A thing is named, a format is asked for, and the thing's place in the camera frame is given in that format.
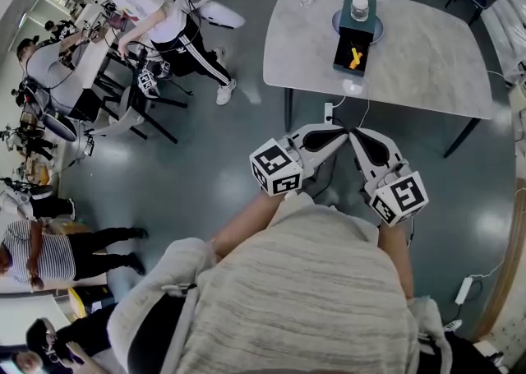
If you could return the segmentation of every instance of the hand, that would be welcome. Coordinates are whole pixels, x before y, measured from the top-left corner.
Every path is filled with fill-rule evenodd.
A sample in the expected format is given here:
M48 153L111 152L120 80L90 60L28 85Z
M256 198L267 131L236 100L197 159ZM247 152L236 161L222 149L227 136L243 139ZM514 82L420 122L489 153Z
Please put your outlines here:
M124 58L129 53L129 51L128 51L128 44L129 44L129 41L126 39L126 37L122 37L118 41L118 53L121 56L122 60L124 60Z
M46 334L46 342L48 343L48 349L51 349L56 341L57 341L57 334L56 333L47 333Z
M32 278L30 283L33 291L41 291L44 289L44 282L41 278Z
M30 257L25 264L25 268L30 272L31 278L39 277L39 258Z

